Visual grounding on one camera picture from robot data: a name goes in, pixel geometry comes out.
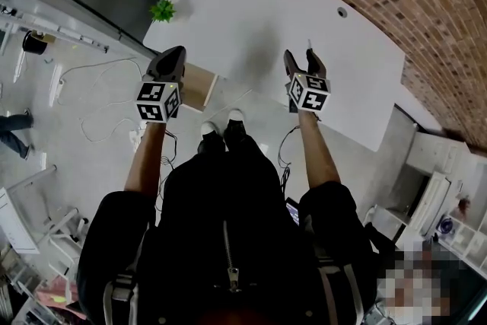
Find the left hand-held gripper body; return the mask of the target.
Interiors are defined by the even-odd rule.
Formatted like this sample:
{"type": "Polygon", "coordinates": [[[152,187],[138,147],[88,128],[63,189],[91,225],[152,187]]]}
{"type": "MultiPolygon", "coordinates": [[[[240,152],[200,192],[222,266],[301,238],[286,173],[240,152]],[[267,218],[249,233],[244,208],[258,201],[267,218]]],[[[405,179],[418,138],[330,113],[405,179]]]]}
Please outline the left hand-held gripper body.
{"type": "Polygon", "coordinates": [[[183,102],[182,76],[157,78],[148,72],[142,76],[135,93],[135,107],[140,119],[147,123],[167,123],[176,118],[183,102]]]}

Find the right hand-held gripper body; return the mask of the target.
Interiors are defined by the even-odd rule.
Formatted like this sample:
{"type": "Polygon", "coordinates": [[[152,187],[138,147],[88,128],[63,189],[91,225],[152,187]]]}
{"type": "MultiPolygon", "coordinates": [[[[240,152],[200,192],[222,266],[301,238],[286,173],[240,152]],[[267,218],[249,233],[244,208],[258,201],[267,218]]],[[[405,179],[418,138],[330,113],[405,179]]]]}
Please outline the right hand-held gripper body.
{"type": "Polygon", "coordinates": [[[286,84],[286,90],[291,113],[299,110],[321,113],[331,94],[328,79],[304,73],[294,73],[291,81],[286,84]]]}

